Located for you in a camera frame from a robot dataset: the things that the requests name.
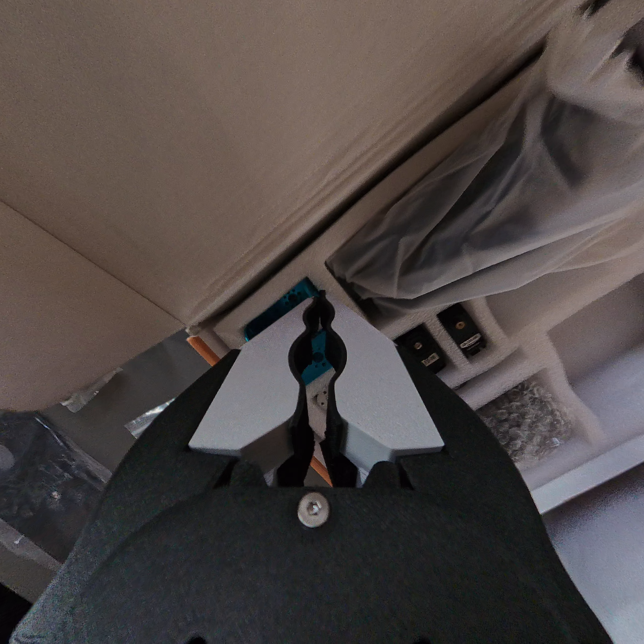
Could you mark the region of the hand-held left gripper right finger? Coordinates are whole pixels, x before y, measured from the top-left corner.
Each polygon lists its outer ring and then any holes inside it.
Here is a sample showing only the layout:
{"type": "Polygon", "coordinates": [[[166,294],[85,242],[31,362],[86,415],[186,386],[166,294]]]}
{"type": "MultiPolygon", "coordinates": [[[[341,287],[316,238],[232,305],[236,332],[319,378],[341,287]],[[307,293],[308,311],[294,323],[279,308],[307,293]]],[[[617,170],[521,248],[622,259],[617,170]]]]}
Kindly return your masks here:
{"type": "Polygon", "coordinates": [[[340,342],[334,410],[344,428],[340,452],[359,471],[444,447],[397,345],[335,298],[321,296],[328,348],[340,342]]]}

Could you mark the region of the grey desk with wooden edge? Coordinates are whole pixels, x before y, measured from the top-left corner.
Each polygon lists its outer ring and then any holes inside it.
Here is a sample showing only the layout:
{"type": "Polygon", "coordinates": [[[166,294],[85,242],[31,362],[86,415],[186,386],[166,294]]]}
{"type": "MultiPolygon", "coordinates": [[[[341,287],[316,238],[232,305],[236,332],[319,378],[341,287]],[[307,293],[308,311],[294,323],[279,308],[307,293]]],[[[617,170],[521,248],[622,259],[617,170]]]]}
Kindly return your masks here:
{"type": "MultiPolygon", "coordinates": [[[[97,396],[76,414],[61,405],[40,412],[112,474],[135,438],[124,425],[175,398],[208,368],[178,332],[124,364],[97,396]]],[[[45,552],[20,553],[1,541],[1,584],[34,601],[62,562],[45,552]]]]}

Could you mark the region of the crumpled clear plastic bag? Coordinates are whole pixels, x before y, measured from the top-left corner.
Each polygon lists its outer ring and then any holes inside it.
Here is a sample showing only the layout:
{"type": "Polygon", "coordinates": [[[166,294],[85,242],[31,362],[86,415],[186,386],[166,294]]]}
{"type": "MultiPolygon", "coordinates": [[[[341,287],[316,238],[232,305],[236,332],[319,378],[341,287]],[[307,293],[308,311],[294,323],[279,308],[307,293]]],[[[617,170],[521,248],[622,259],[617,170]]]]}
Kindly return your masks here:
{"type": "Polygon", "coordinates": [[[576,258],[643,205],[642,1],[586,1],[522,91],[326,261],[382,315],[507,292],[576,258]]]}

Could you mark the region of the black servo without horn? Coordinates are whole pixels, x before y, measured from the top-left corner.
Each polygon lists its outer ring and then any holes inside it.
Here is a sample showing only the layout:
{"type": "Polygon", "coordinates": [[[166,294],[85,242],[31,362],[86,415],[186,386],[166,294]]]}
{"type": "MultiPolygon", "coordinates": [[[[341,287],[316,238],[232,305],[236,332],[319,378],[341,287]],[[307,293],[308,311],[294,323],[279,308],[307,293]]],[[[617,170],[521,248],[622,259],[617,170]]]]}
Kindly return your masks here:
{"type": "Polygon", "coordinates": [[[462,304],[440,311],[437,318],[466,358],[472,358],[487,348],[486,337],[462,304]]]}

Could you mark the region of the orange cardboard kit box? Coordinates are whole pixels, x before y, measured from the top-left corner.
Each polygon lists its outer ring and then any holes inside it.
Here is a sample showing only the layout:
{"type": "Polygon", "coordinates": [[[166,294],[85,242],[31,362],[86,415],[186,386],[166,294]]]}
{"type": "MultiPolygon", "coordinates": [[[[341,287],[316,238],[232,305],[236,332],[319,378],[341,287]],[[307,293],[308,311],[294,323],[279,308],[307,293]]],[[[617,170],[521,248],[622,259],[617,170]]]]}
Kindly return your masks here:
{"type": "Polygon", "coordinates": [[[643,463],[643,206],[516,289],[385,316],[326,261],[518,97],[586,1],[2,1],[1,409],[41,410],[184,328],[221,358],[309,278],[394,338],[421,323],[474,409],[571,404],[519,469],[540,511],[643,463]]]}

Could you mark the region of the servo with black horn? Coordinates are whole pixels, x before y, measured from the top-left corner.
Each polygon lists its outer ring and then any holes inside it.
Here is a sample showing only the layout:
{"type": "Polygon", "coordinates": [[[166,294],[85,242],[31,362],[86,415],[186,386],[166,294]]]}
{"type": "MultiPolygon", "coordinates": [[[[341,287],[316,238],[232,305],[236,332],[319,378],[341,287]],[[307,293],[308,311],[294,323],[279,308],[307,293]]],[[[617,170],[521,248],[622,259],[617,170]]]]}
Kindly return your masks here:
{"type": "Polygon", "coordinates": [[[394,339],[396,345],[408,350],[425,368],[438,374],[447,366],[447,358],[439,343],[423,324],[417,325],[394,339]]]}

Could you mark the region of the servo with silver horn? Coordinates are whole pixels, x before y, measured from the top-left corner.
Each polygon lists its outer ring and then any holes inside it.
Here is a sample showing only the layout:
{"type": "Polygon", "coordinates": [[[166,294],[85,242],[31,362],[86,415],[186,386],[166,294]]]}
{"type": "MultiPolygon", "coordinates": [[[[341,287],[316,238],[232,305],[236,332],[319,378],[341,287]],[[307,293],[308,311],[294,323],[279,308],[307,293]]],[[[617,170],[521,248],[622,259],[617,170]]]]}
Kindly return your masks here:
{"type": "Polygon", "coordinates": [[[307,385],[306,392],[309,425],[316,440],[321,442],[326,434],[328,383],[317,379],[307,385]]]}

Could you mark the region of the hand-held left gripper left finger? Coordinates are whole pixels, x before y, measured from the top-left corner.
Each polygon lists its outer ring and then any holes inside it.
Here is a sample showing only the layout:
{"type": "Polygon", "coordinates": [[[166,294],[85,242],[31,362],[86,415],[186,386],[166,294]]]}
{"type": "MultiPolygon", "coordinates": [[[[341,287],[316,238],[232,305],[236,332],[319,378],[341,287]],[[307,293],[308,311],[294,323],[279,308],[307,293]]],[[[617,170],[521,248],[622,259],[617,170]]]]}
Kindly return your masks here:
{"type": "Polygon", "coordinates": [[[309,298],[246,342],[189,441],[190,450],[246,461],[285,461],[300,385],[288,363],[305,332],[309,298]]]}

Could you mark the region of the teal metal bracket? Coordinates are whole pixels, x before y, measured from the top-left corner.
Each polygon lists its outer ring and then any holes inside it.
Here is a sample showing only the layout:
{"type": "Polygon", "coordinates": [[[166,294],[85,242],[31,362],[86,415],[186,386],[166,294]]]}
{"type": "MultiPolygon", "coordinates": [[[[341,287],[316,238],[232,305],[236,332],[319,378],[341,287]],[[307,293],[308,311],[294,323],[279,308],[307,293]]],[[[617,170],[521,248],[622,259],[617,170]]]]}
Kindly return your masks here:
{"type": "Polygon", "coordinates": [[[302,302],[318,296],[319,289],[309,278],[304,278],[273,302],[266,310],[246,324],[244,337],[250,341],[283,318],[302,302]]]}
{"type": "Polygon", "coordinates": [[[332,369],[332,365],[326,357],[326,331],[320,330],[313,336],[311,348],[311,362],[302,373],[302,379],[306,386],[332,369]]]}

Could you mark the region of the bubble wrap bag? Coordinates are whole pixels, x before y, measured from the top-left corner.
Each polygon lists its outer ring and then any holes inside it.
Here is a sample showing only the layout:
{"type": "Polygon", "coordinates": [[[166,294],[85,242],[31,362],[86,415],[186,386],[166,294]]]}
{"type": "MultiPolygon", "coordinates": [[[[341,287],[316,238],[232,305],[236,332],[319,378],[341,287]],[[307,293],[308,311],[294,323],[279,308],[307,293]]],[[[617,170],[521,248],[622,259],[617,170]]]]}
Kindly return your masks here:
{"type": "Polygon", "coordinates": [[[565,407],[534,380],[523,381],[477,410],[518,466],[532,466],[573,437],[565,407]]]}

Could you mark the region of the large bag of black parts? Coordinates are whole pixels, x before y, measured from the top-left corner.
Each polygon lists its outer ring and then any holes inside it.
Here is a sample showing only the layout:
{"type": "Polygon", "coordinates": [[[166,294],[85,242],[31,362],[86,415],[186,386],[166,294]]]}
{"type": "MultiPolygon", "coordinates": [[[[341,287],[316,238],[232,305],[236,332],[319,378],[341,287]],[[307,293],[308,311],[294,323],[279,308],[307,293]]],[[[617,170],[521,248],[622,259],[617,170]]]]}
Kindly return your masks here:
{"type": "Polygon", "coordinates": [[[35,412],[1,411],[1,540],[63,562],[111,473],[35,412]]]}

